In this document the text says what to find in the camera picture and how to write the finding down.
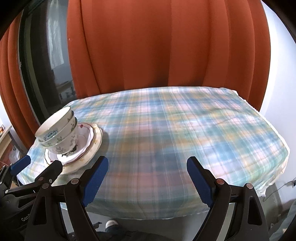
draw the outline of wooden shelf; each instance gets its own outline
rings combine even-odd
[[[3,155],[4,151],[8,147],[9,143],[11,142],[11,138],[8,135],[12,126],[7,127],[2,135],[0,136],[0,158]]]

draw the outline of bowl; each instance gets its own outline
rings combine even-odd
[[[54,146],[55,144],[61,142],[75,128],[76,123],[77,123],[77,118],[74,116],[74,112],[72,111],[72,118],[64,126],[64,128],[61,129],[61,131],[58,132],[56,135],[54,135],[52,138],[50,138],[49,140],[47,140],[45,142],[40,142],[40,144],[44,147],[50,147],[50,146]]]
[[[70,152],[77,144],[78,138],[78,124],[76,123],[74,129],[61,142],[54,146],[47,147],[49,151],[54,154],[66,154]]]
[[[36,131],[35,137],[44,142],[59,133],[72,118],[71,107],[67,106],[55,112]]]

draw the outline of tablecloth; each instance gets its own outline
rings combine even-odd
[[[86,210],[117,218],[173,218],[208,210],[187,173],[196,156],[216,178],[254,185],[259,195],[285,169],[289,148],[277,131],[235,91],[210,87],[161,87],[75,100],[79,122],[103,131],[100,155],[109,170]],[[37,140],[31,164],[19,175],[27,184],[45,169]],[[80,177],[95,159],[55,185]]]

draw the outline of orange curtain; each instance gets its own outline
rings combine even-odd
[[[261,107],[270,39],[260,0],[71,0],[67,37],[79,98],[211,86]]]
[[[16,133],[29,149],[34,143],[38,123],[20,77],[17,58],[19,25],[20,15],[12,22],[0,41],[0,95]]]

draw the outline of small figurine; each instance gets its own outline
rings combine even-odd
[[[2,133],[4,132],[4,130],[5,130],[4,125],[0,126],[0,136],[2,135]]]

